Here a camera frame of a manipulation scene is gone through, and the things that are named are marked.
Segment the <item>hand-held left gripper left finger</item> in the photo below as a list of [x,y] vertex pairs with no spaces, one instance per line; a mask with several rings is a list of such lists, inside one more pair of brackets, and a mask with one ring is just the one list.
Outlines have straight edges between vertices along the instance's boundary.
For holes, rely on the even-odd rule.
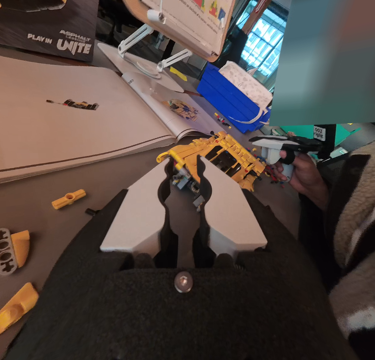
[[174,163],[167,158],[132,184],[100,246],[102,252],[148,254],[158,268],[176,268],[179,237],[165,203]]

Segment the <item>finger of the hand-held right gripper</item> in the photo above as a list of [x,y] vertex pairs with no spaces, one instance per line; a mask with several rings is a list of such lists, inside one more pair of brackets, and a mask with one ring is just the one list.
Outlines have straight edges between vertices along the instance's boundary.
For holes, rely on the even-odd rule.
[[252,144],[254,146],[258,146],[262,148],[281,150],[284,144],[284,140],[283,139],[259,139],[259,140],[254,140]]
[[276,140],[280,142],[292,141],[292,137],[287,136],[275,136],[275,135],[263,135],[263,136],[256,136],[249,139],[249,142],[257,142],[260,140]]

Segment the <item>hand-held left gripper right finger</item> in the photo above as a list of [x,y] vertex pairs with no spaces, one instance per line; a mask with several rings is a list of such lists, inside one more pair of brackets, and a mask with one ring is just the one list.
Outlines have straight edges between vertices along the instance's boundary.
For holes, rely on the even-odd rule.
[[250,192],[203,156],[197,157],[200,194],[199,228],[194,236],[194,265],[211,268],[221,254],[264,250],[267,239],[248,202]]

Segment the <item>yellow brick car model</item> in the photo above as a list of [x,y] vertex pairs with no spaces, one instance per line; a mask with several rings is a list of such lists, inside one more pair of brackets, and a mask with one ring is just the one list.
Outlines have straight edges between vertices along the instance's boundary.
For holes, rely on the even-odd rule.
[[173,184],[179,189],[189,188],[194,194],[198,194],[200,177],[197,156],[205,157],[242,189],[250,192],[254,192],[254,182],[260,178],[265,168],[264,162],[260,162],[259,158],[224,131],[211,132],[209,138],[194,139],[187,145],[177,145],[160,154],[156,161],[161,163],[171,157],[176,171],[172,178]]

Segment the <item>person's right forearm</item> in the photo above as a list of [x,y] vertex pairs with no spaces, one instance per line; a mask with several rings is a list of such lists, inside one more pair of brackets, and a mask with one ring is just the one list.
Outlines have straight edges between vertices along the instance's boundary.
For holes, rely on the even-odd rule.
[[326,290],[331,291],[340,278],[341,270],[325,234],[323,211],[305,195],[298,194],[298,197],[301,204],[298,240],[315,264]]

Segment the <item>person's right hand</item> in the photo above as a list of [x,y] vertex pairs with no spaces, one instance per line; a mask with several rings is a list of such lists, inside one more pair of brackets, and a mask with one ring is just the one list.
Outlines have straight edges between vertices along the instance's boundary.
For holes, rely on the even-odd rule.
[[291,187],[325,211],[329,202],[329,189],[312,158],[300,153],[295,157],[293,166],[293,174],[289,180]]

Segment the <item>scattered small brick pieces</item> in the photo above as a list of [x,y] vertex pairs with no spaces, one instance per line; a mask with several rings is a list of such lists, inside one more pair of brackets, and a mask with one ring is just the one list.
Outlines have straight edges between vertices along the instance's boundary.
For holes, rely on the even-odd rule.
[[218,121],[218,123],[220,123],[222,126],[225,126],[225,127],[227,127],[228,129],[231,129],[231,128],[232,128],[231,123],[229,123],[229,122],[227,121],[227,119],[223,118],[220,114],[218,114],[218,113],[215,112],[215,113],[214,113],[214,116],[215,116],[216,120]]
[[263,174],[271,179],[270,181],[271,184],[280,184],[281,187],[284,188],[284,184],[290,181],[291,179],[290,177],[286,178],[285,180],[282,180],[278,178],[278,175],[277,175],[278,173],[276,173],[275,175],[275,171],[277,171],[275,167],[279,165],[281,166],[282,165],[281,162],[277,162],[276,166],[272,164],[270,165],[266,161],[263,161],[262,164],[264,165]]

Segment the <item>printed white paper bag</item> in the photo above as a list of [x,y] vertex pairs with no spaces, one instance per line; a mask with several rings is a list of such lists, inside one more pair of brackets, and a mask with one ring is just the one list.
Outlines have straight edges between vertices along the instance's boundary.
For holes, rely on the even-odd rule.
[[259,120],[263,114],[268,112],[267,106],[273,99],[273,95],[266,87],[253,77],[254,72],[256,72],[256,68],[245,71],[237,63],[232,61],[227,61],[227,63],[219,69],[219,73],[222,76],[259,107],[258,114],[248,121],[240,121],[230,117],[230,119],[238,123],[251,124]]

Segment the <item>blue plastic bin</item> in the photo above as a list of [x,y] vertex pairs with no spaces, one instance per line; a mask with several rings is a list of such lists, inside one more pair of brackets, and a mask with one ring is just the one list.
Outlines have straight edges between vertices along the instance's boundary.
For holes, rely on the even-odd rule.
[[208,63],[197,91],[227,118],[241,133],[256,131],[269,123],[271,111],[259,100],[253,100],[232,84],[219,68]]

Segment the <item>yellow connector piece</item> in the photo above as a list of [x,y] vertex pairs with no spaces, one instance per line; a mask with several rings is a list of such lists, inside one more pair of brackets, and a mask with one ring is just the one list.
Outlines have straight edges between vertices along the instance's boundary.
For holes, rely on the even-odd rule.
[[67,205],[73,204],[77,200],[86,196],[86,191],[79,189],[75,192],[69,192],[65,194],[62,198],[54,200],[51,204],[54,209],[59,210]]

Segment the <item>black fleece-lined jacket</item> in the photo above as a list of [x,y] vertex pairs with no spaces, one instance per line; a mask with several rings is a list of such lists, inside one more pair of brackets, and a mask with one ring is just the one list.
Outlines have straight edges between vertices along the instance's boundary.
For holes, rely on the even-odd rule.
[[341,275],[332,290],[326,291],[338,326],[357,357],[374,359],[374,142],[349,154],[328,189],[325,234]]

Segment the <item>open instruction booklet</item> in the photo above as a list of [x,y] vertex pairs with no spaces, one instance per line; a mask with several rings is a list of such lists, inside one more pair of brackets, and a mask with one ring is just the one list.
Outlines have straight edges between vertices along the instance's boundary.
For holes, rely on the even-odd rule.
[[222,131],[189,95],[142,73],[1,57],[1,183]]

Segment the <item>yellow panel piece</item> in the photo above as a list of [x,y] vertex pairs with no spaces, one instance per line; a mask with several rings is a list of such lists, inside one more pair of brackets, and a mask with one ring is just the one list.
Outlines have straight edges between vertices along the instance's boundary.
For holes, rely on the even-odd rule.
[[29,255],[30,233],[28,230],[14,233],[11,235],[11,240],[18,268],[21,268]]
[[32,283],[26,283],[0,310],[0,333],[34,308],[38,299],[39,294]]

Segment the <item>printed instruction sheet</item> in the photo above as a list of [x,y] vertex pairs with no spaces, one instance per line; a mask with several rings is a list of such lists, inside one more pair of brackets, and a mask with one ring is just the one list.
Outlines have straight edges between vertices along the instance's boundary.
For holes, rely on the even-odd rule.
[[224,29],[235,0],[141,0],[179,31],[199,41],[210,54],[219,55]]

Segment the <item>brick set box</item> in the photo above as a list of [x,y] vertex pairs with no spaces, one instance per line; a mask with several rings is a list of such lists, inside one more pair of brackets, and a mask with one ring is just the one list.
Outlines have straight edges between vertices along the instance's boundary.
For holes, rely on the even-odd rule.
[[91,62],[99,0],[0,0],[0,44]]

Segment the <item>wooden post with red sign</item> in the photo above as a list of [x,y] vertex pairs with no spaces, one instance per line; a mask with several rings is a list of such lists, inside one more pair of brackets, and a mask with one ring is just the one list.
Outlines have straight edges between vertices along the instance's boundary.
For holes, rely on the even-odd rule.
[[252,31],[254,26],[256,25],[259,18],[262,16],[264,11],[269,6],[270,2],[272,0],[259,0],[254,7],[254,9],[251,11],[248,19],[246,20],[245,24],[241,28],[241,30],[246,34],[249,35],[249,33]]

